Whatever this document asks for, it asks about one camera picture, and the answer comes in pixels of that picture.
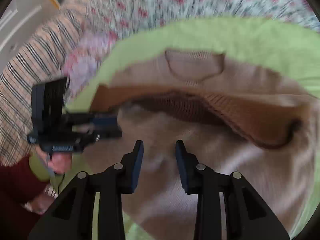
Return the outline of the person's left hand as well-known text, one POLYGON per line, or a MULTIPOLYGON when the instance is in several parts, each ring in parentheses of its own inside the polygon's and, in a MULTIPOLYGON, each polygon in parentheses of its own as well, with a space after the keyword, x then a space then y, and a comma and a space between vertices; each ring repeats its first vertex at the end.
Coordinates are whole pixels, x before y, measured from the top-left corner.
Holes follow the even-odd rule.
POLYGON ((39 145, 35 146, 35 155, 40 160, 40 163, 51 174, 64 174, 68 172, 72 167, 72 155, 70 153, 49 153, 41 150, 39 145))

